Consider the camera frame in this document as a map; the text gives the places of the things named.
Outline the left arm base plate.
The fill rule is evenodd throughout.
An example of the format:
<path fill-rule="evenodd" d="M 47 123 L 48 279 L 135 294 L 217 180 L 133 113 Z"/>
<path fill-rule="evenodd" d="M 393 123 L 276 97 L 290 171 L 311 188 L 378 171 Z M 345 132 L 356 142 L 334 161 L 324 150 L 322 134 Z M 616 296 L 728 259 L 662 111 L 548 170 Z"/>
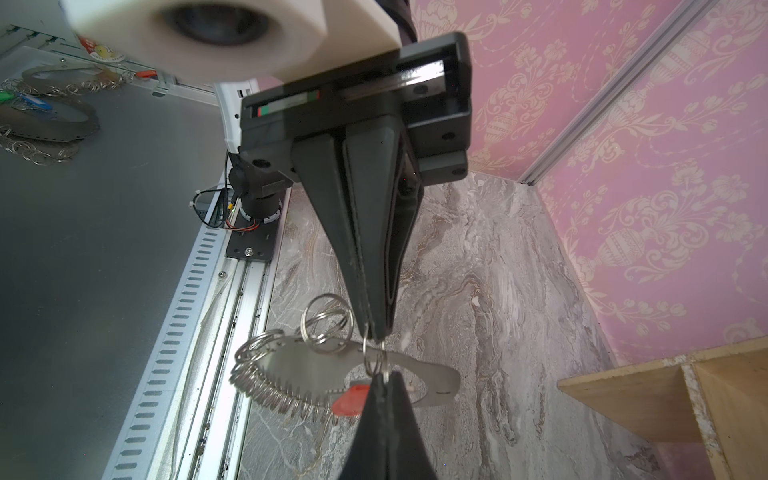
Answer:
<path fill-rule="evenodd" d="M 238 209 L 228 214 L 224 226 L 230 232 L 227 258 L 270 262 L 276 251 L 278 230 L 283 213 L 282 202 L 266 219 L 248 219 Z"/>

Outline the red capped key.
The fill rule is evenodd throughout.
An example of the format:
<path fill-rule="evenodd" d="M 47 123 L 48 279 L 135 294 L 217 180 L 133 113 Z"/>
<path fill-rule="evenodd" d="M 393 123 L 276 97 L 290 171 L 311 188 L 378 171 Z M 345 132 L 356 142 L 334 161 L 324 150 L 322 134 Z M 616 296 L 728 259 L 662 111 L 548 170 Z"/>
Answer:
<path fill-rule="evenodd" d="M 337 417 L 360 416 L 364 410 L 369 391 L 369 384 L 352 384 L 333 402 L 331 412 Z"/>

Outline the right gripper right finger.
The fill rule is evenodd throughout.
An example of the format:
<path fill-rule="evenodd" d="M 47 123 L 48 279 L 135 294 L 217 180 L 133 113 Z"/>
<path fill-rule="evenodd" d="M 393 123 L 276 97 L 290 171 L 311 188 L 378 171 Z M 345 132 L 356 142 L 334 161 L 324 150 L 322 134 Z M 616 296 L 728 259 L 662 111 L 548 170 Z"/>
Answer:
<path fill-rule="evenodd" d="M 437 479 L 400 372 L 386 383 L 386 478 Z"/>

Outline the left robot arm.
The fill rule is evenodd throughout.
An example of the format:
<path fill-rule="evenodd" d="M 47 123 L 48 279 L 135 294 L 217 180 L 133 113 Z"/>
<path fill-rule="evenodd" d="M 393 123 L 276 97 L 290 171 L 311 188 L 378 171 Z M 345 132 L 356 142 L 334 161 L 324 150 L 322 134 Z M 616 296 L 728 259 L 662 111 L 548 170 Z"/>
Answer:
<path fill-rule="evenodd" d="M 304 187 L 373 340 L 392 332 L 425 188 L 467 175 L 471 91 L 468 39 L 451 32 L 242 101 L 239 159 Z"/>

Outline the metal key ring plate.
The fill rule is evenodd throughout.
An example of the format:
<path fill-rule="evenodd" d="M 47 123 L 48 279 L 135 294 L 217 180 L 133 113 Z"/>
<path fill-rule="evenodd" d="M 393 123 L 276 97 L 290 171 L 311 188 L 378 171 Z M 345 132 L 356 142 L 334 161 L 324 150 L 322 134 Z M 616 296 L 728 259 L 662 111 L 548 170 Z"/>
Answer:
<path fill-rule="evenodd" d="M 369 384 L 375 374 L 389 379 L 395 371 L 415 381 L 406 385 L 414 407 L 455 398 L 461 385 L 457 370 L 356 341 L 354 326 L 345 299 L 321 294 L 304 308 L 295 334 L 272 329 L 244 343 L 235 353 L 230 383 L 264 408 L 303 419 L 334 415 L 333 402 L 352 384 Z"/>

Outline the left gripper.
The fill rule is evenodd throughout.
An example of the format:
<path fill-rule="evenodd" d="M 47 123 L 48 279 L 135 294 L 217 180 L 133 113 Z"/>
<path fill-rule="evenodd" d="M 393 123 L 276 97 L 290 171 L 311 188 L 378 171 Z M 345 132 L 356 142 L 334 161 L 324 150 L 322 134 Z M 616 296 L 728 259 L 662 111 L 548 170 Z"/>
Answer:
<path fill-rule="evenodd" d="M 240 158 L 300 180 L 368 339 L 392 332 L 424 183 L 468 173 L 471 93 L 469 42 L 451 32 L 241 102 Z M 348 125 L 344 156 L 325 133 Z"/>

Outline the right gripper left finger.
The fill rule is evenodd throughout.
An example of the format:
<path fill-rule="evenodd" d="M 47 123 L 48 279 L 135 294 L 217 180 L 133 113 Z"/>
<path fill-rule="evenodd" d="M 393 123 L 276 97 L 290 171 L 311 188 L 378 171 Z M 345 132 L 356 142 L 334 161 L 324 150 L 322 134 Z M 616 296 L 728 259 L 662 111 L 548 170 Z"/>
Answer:
<path fill-rule="evenodd" d="M 386 388 L 383 376 L 376 375 L 369 385 L 365 407 L 339 479 L 386 478 Z"/>

